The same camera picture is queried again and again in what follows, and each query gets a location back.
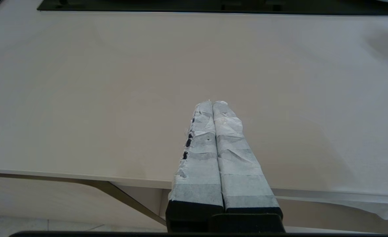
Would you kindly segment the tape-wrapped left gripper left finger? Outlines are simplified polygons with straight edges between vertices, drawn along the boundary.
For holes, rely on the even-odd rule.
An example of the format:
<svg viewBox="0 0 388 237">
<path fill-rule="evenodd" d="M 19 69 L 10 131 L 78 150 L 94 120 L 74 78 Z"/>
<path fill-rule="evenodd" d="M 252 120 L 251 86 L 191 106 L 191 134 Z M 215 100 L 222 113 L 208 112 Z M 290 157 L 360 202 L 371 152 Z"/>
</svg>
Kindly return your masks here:
<svg viewBox="0 0 388 237">
<path fill-rule="evenodd" d="M 224 213 L 211 101 L 196 105 L 165 212 L 167 231 L 207 232 Z"/>
</svg>

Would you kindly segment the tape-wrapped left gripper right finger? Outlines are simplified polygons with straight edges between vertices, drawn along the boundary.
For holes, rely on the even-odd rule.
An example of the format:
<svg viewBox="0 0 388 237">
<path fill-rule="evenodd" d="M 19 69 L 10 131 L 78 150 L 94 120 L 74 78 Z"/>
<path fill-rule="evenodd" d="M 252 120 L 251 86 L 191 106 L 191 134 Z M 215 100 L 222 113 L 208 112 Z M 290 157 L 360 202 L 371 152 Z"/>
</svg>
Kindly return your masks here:
<svg viewBox="0 0 388 237">
<path fill-rule="evenodd" d="M 283 212 L 245 135 L 243 124 L 224 101 L 212 105 L 218 165 L 226 213 Z"/>
</svg>

